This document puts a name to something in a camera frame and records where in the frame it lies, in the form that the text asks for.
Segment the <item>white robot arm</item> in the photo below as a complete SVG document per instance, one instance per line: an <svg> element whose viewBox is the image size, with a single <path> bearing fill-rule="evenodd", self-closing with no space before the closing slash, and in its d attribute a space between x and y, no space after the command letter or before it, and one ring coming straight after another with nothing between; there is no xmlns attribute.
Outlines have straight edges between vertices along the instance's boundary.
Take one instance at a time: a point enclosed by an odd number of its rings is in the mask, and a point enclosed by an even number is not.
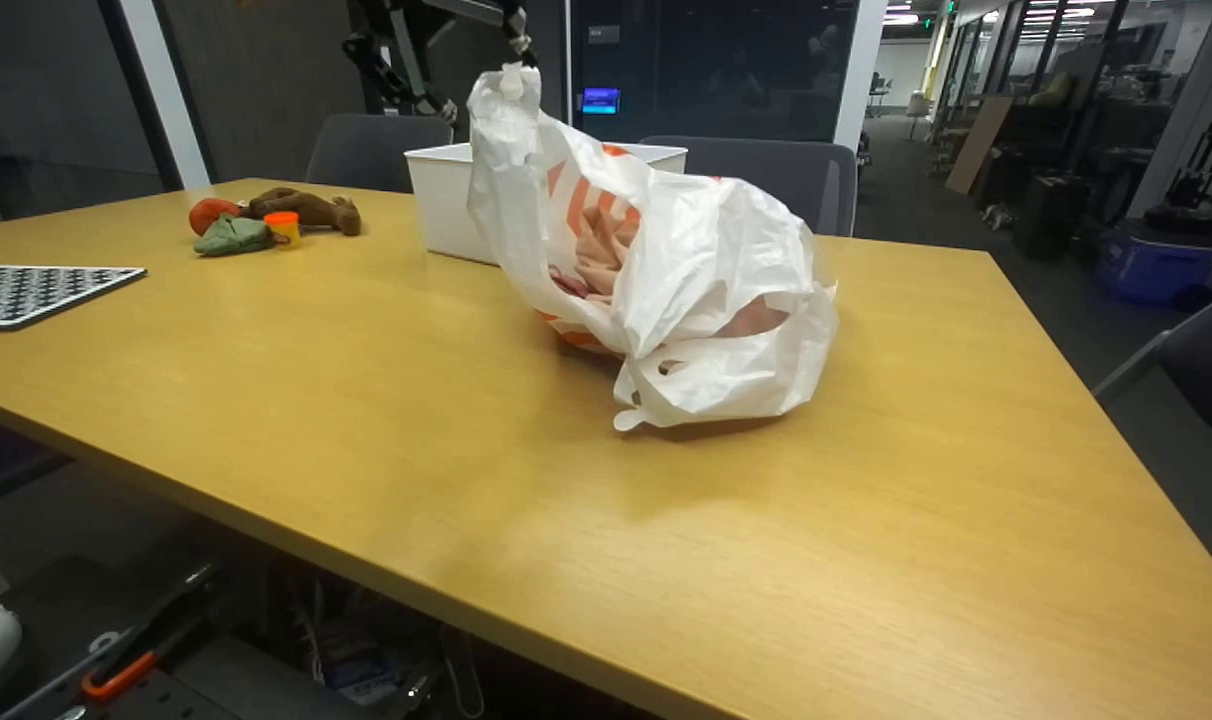
<svg viewBox="0 0 1212 720"><path fill-rule="evenodd" d="M359 27L346 58L400 116L455 116L431 89L428 49L455 23L498 27L518 66L531 66L529 0L353 0Z"/></svg>

